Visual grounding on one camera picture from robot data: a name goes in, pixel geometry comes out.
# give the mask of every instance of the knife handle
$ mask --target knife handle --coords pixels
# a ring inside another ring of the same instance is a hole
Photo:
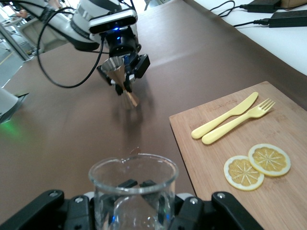
[[[209,121],[208,123],[206,123],[206,124],[198,127],[197,129],[193,130],[192,133],[191,133],[191,136],[194,139],[201,138],[203,135],[210,132],[212,129],[217,127],[220,123],[222,123],[223,121],[225,121],[227,118],[229,118],[231,116],[232,116],[232,114],[228,111],[228,112],[224,113],[223,115],[217,117],[216,119]]]
[[[248,118],[250,118],[249,114],[243,114],[236,119],[226,123],[225,125],[222,125],[217,129],[207,133],[202,137],[201,141],[206,145],[212,144]]]

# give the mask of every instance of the power adapter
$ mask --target power adapter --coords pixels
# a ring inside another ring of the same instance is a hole
[[[307,10],[276,12],[269,19],[269,27],[307,26]]]
[[[240,8],[254,13],[274,13],[280,7],[282,0],[254,0]]]

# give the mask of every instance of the glass beaker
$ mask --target glass beaker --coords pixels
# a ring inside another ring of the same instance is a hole
[[[176,164],[158,155],[98,162],[89,171],[97,230],[167,230],[177,177]]]

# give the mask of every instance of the metal pole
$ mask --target metal pole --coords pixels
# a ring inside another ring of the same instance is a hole
[[[12,48],[19,54],[19,56],[24,61],[28,61],[31,58],[29,55],[18,45],[18,43],[12,38],[12,36],[9,34],[9,32],[6,31],[6,29],[2,26],[0,23],[0,34],[5,38],[5,40],[11,44]]]

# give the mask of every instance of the metal jigger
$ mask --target metal jigger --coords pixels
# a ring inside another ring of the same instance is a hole
[[[134,93],[128,92],[124,86],[124,81],[126,80],[124,59],[121,57],[110,57],[101,65],[101,70],[123,89],[123,106],[126,109],[135,108],[139,103],[139,99]]]

